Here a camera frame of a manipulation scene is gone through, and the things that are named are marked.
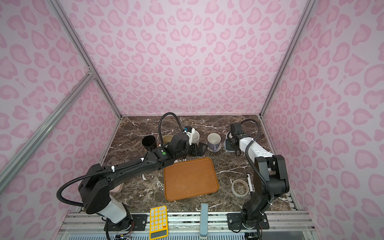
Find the white mug purple handle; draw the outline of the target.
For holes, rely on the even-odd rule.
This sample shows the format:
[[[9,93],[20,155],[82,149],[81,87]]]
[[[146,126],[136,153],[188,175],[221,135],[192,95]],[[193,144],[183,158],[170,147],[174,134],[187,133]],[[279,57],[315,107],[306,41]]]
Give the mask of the white mug purple handle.
[[[211,133],[207,137],[208,149],[214,153],[218,152],[221,149],[221,136],[217,133]]]

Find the cream yellow mug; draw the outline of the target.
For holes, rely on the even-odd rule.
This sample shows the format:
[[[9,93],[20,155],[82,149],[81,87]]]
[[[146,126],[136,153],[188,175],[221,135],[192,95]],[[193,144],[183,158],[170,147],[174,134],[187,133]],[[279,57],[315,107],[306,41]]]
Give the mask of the cream yellow mug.
[[[172,141],[173,135],[165,135],[162,137],[163,145],[168,144]]]

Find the black mug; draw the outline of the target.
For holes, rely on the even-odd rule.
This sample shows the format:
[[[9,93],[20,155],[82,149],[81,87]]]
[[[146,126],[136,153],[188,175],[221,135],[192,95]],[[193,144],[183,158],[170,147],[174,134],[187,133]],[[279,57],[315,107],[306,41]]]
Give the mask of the black mug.
[[[157,139],[155,136],[153,135],[148,135],[148,136],[145,136],[143,139],[142,139],[142,145],[144,146],[144,148],[148,151],[148,152],[151,152],[152,150],[156,149],[158,147],[157,145]]]

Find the white mug blue handle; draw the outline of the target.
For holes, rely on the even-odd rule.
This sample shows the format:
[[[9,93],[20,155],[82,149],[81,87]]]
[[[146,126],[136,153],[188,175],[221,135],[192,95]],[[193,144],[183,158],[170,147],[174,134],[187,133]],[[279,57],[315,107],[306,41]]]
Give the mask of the white mug blue handle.
[[[231,132],[227,132],[227,134],[226,134],[226,142],[227,143],[229,143],[229,144],[231,144],[231,142],[232,142],[232,134],[231,134]]]

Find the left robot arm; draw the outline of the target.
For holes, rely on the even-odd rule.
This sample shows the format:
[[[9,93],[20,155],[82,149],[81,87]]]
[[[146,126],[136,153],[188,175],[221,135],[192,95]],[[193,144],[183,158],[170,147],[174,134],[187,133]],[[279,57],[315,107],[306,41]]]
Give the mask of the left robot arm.
[[[115,225],[131,225],[132,217],[128,206],[110,196],[118,185],[139,175],[158,171],[187,156],[203,156],[208,145],[191,144],[187,133],[178,133],[164,146],[157,145],[153,135],[143,138],[142,145],[147,152],[141,158],[115,166],[93,165],[87,177],[79,185],[79,193],[87,214],[97,214]]]

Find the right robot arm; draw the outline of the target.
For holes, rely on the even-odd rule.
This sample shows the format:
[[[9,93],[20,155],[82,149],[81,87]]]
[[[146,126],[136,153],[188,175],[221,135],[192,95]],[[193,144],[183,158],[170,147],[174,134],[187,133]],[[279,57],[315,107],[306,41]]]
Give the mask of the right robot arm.
[[[257,143],[255,137],[246,134],[243,131],[245,122],[255,122],[255,120],[246,119],[230,125],[225,149],[236,154],[244,153],[254,171],[255,190],[251,199],[243,205],[241,219],[243,226],[259,228],[265,223],[265,212],[276,198],[290,190],[290,185],[284,157],[265,150]]]

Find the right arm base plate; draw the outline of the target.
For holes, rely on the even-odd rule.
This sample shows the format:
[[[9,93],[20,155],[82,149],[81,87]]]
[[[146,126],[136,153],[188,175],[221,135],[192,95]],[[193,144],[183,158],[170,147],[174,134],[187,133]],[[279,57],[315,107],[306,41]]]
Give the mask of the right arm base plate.
[[[229,230],[238,231],[239,229],[246,229],[245,225],[242,222],[242,216],[240,213],[228,213],[226,214],[226,216],[228,220]],[[262,230],[268,230],[270,228],[267,214],[261,216],[259,224]]]

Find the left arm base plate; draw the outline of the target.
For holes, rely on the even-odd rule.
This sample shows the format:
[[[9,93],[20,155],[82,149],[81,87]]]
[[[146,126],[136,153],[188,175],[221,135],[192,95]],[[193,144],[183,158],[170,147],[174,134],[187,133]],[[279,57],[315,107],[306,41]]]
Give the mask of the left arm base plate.
[[[120,231],[144,231],[147,224],[147,215],[133,214],[128,215],[122,221],[115,224],[108,219],[104,226],[104,231],[120,232]]]

